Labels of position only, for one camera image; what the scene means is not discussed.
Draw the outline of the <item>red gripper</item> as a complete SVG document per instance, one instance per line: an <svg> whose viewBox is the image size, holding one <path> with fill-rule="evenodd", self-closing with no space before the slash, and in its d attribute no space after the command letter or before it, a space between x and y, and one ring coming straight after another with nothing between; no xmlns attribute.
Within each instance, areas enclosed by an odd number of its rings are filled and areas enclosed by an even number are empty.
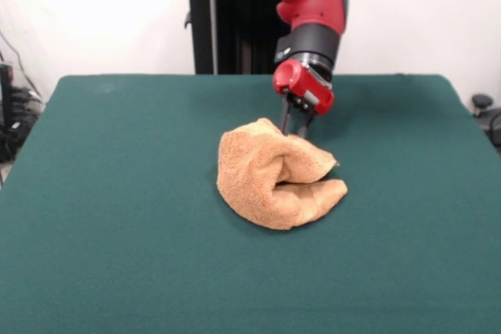
<svg viewBox="0 0 501 334"><path fill-rule="evenodd" d="M315 114L328 113L335 101L332 84L307 63L297 59L281 62L273 74L272 84L283 96L279 129L284 135L289 133L292 107L305 113L297 135L306 139Z"/></svg>

